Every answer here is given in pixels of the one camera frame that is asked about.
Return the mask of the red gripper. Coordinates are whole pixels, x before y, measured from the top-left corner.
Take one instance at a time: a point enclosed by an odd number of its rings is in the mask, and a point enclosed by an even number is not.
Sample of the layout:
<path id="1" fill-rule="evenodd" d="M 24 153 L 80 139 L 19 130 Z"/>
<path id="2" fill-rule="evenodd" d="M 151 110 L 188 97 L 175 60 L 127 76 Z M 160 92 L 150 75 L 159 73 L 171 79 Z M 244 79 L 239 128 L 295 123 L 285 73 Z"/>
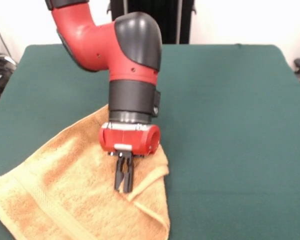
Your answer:
<path id="1" fill-rule="evenodd" d="M 104 123 L 99 129 L 99 143 L 110 154 L 118 154 L 114 189 L 118 192 L 124 179 L 123 192 L 133 190 L 134 156 L 148 156 L 156 152 L 160 144 L 160 128 L 154 124 Z M 127 172 L 123 172 L 126 160 Z"/>

